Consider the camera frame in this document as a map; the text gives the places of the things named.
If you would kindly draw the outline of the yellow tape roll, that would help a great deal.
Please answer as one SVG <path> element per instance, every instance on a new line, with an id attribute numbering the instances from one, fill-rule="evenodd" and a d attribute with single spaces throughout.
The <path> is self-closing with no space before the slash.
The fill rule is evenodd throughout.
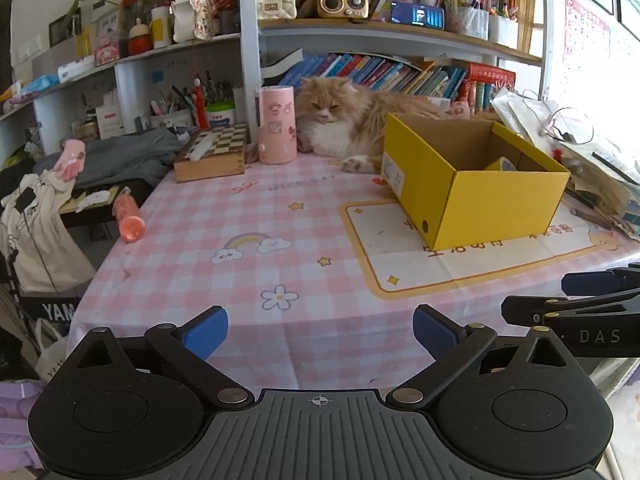
<path id="1" fill-rule="evenodd" d="M 513 162 L 510 161 L 510 159 L 501 156 L 499 157 L 497 160 L 495 160 L 494 162 L 492 162 L 491 164 L 489 164 L 486 168 L 486 171 L 516 171 L 518 170 L 518 167 L 514 165 Z"/>

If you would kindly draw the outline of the pink bottle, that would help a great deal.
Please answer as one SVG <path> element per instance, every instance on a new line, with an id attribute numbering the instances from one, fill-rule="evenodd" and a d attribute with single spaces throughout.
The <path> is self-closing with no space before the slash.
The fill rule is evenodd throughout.
<path id="1" fill-rule="evenodd" d="M 135 243 L 144 237 L 145 222 L 128 186 L 122 188 L 115 197 L 113 214 L 119 235 L 126 243 Z"/>

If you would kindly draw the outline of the pink checkered tablecloth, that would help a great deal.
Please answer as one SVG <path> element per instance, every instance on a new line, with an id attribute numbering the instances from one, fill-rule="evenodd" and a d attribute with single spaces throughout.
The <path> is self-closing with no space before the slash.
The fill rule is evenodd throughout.
<path id="1" fill-rule="evenodd" d="M 567 273 L 639 257 L 636 242 L 567 207 L 542 235 L 433 252 L 383 180 L 314 156 L 200 182 L 167 176 L 142 214 L 144 237 L 108 254 L 70 342 L 221 306 L 230 330 L 213 363 L 253 390 L 397 385 L 427 362 L 412 336 L 419 304 L 505 334 L 506 296 L 555 296 Z"/>

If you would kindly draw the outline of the beige tote bag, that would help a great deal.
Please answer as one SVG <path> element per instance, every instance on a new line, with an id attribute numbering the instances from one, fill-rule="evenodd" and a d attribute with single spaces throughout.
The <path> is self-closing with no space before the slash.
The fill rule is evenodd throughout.
<path id="1" fill-rule="evenodd" d="M 24 292 L 65 292 L 91 281 L 96 273 L 58 212 L 73 186 L 46 170 L 26 174 L 2 198 L 1 253 L 13 262 Z"/>

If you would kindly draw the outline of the wooden chess box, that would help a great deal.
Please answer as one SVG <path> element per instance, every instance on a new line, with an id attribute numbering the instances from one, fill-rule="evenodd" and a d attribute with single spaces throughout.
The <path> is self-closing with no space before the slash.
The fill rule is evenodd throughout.
<path id="1" fill-rule="evenodd" d="M 215 135 L 212 147 L 198 162 L 191 162 L 189 152 L 193 144 L 206 133 Z M 246 138 L 245 124 L 194 133 L 174 160 L 176 181 L 186 183 L 242 174 L 245 171 Z"/>

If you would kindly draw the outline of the grey clothing pile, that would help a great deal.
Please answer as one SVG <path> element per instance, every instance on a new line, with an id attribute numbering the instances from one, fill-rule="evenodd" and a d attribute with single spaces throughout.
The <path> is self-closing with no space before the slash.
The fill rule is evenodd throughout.
<path id="1" fill-rule="evenodd" d="M 68 139 L 62 152 L 36 162 L 34 173 L 41 176 L 46 170 L 53 171 L 58 162 L 70 169 L 72 165 L 68 160 L 76 156 L 84 169 L 75 178 L 75 188 L 84 190 L 132 180 L 142 180 L 155 188 L 171 170 L 183 145 L 180 138 L 166 128 L 112 136 L 88 144 Z"/>

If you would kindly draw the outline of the white plastic strip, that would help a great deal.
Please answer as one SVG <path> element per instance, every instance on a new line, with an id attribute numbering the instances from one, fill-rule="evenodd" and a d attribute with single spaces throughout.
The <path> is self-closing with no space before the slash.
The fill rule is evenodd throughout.
<path id="1" fill-rule="evenodd" d="M 206 133 L 200 136 L 189 152 L 190 161 L 198 162 L 212 147 L 214 139 L 215 135 L 213 133 Z"/>

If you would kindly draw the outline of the pink sticker canister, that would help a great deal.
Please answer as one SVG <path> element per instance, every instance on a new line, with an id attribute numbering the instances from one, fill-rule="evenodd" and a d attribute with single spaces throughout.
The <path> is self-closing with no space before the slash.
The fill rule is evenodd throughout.
<path id="1" fill-rule="evenodd" d="M 266 165 L 284 165 L 297 158 L 294 88 L 270 86 L 255 92 L 258 158 Z"/>

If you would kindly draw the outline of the white pen holder cup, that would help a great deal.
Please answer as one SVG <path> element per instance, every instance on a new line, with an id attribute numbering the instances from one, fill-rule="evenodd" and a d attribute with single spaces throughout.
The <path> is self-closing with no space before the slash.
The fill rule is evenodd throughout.
<path id="1" fill-rule="evenodd" d="M 151 116 L 150 124 L 152 128 L 180 128 L 192 127 L 194 122 L 190 110 L 177 110 L 166 115 Z"/>

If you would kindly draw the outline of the row of books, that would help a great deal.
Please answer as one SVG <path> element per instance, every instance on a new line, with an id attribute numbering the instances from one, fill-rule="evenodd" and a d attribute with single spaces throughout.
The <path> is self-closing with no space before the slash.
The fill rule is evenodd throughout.
<path id="1" fill-rule="evenodd" d="M 471 114 L 488 112 L 500 90 L 513 90 L 516 73 L 498 66 L 454 60 L 402 58 L 372 53 L 305 54 L 280 78 L 297 88 L 304 78 L 347 77 L 371 90 L 420 96 L 445 107 L 465 103 Z"/>

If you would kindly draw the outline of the red tassel ornament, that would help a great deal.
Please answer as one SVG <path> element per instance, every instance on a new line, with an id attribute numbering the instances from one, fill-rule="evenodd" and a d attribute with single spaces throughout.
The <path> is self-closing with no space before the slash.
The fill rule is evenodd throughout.
<path id="1" fill-rule="evenodd" d="M 207 121 L 206 109 L 205 109 L 205 96 L 204 96 L 201 79 L 198 77 L 194 78 L 193 97 L 194 97 L 194 103 L 195 103 L 195 109 L 196 109 L 196 121 L 198 122 L 198 128 L 200 128 L 203 131 L 206 131 L 208 129 L 208 121 Z"/>

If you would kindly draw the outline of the orange fluffy cat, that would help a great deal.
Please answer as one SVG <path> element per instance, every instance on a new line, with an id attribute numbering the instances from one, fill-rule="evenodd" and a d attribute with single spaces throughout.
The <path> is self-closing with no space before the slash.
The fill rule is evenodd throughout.
<path id="1" fill-rule="evenodd" d="M 338 159 L 351 174 L 379 174 L 389 114 L 445 119 L 420 96 L 374 91 L 344 77 L 305 78 L 295 97 L 298 148 Z"/>

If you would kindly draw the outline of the blue box on shelf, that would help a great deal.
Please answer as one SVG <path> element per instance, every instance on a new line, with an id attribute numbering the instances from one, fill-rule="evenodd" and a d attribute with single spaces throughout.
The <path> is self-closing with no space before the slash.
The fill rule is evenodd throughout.
<path id="1" fill-rule="evenodd" d="M 393 1 L 390 4 L 390 21 L 394 24 L 444 30 L 445 13 L 438 6 L 421 3 Z"/>

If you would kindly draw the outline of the white shelf unit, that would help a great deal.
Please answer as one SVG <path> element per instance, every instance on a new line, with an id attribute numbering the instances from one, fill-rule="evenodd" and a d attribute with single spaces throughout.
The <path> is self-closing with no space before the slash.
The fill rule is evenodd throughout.
<path id="1" fill-rule="evenodd" d="M 20 81 L 35 79 L 32 58 L 49 50 L 48 25 L 64 18 L 68 10 L 87 10 L 93 0 L 9 0 L 9 27 L 1 45 L 9 53 L 11 74 Z M 122 10 L 122 0 L 102 0 L 113 13 Z M 190 18 L 189 0 L 167 0 Z M 125 55 L 88 74 L 58 84 L 24 101 L 29 118 L 39 129 L 46 154 L 56 153 L 72 134 L 72 125 L 89 108 L 96 107 L 103 93 L 114 90 L 126 132 L 136 131 L 136 122 L 149 113 L 152 97 L 171 86 L 192 84 L 205 73 L 227 77 L 243 91 L 245 118 L 256 119 L 255 92 L 265 81 L 269 55 L 293 50 L 305 53 L 354 51 L 396 56 L 453 56 L 480 62 L 510 60 L 538 66 L 541 58 L 518 47 L 496 44 L 484 37 L 457 32 L 394 24 L 388 18 L 393 0 L 369 0 L 368 18 L 317 18 L 316 0 L 305 0 L 292 20 L 262 20 L 256 0 L 216 0 L 221 20 L 213 37 L 189 36 L 156 50 Z"/>

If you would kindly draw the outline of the retro wooden radio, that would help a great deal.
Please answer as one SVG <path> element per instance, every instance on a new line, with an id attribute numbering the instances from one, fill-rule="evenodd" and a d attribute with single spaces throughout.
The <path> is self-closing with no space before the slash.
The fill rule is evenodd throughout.
<path id="1" fill-rule="evenodd" d="M 320 18 L 365 20 L 369 17 L 369 0 L 317 0 Z"/>

